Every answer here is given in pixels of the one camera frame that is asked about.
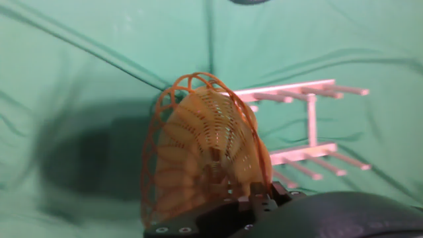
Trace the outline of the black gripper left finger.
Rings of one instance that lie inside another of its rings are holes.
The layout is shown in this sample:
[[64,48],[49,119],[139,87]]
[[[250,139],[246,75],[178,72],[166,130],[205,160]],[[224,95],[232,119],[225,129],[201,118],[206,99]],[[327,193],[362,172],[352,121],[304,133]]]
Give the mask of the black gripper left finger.
[[261,182],[252,182],[250,184],[249,202],[253,208],[268,207],[268,194],[266,187]]

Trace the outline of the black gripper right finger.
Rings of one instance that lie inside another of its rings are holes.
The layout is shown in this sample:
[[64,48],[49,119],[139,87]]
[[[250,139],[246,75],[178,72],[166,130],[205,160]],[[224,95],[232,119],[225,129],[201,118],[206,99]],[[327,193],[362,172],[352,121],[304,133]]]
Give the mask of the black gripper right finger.
[[295,199],[296,195],[289,192],[280,182],[275,181],[271,184],[272,199],[277,204],[285,204]]

